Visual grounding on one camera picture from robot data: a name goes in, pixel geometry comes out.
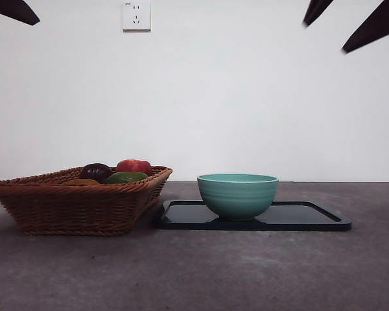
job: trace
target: tray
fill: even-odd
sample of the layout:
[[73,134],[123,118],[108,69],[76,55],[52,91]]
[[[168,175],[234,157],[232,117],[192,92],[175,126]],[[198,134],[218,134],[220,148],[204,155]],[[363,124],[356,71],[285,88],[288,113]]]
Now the tray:
[[347,231],[351,220],[325,207],[303,201],[274,201],[254,220],[223,220],[203,201],[169,200],[156,223],[161,229],[260,230],[260,231]]

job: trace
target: tabletop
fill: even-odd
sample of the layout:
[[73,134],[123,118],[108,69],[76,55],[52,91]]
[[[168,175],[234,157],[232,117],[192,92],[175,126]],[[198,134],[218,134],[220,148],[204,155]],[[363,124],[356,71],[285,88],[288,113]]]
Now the tabletop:
[[[167,182],[165,200],[199,200]],[[281,182],[343,232],[165,230],[161,204],[124,236],[28,236],[0,205],[0,310],[387,310],[389,183]]]

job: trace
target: wall socket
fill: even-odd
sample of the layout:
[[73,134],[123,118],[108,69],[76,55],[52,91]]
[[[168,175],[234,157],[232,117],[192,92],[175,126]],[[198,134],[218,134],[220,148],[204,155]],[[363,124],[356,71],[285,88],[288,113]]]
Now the wall socket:
[[123,6],[123,31],[151,31],[151,3],[127,1]]

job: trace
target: woven basket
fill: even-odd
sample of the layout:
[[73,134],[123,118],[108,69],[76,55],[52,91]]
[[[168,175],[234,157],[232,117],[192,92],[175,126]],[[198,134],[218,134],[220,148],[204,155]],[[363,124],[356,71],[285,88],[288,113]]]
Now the woven basket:
[[0,202],[29,235],[123,235],[158,202],[172,173],[152,167],[151,176],[131,183],[63,185],[80,169],[0,181]]

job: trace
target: ceramic bowl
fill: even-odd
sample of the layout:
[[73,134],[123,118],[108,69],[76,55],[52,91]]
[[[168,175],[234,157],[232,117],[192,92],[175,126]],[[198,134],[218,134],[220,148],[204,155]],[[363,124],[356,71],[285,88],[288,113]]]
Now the ceramic bowl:
[[274,201],[278,179],[255,174],[209,174],[197,177],[207,207],[227,220],[252,220]]

